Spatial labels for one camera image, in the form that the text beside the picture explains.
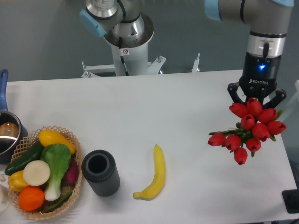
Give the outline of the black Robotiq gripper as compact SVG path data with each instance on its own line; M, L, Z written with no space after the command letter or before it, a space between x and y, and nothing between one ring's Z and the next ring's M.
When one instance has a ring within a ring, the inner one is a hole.
M243 101L237 93L241 87L247 100L257 98L260 103L274 92L275 96L263 105L263 109L275 108L279 105L286 98L285 90L278 88L276 82L280 61L281 56L263 58L247 52L239 82L230 83L227 88L233 102L246 104L246 101Z

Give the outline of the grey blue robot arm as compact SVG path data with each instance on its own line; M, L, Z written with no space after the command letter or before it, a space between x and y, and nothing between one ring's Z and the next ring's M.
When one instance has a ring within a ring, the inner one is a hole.
M292 13L292 0L206 0L204 9L210 19L250 25L249 41L242 76L229 84L235 103L257 98L264 109L274 108L286 97L276 77ZM110 44L117 76L148 74L147 45L154 34L151 19L141 11L138 0L88 0L80 11L84 26ZM264 99L275 96L268 102Z

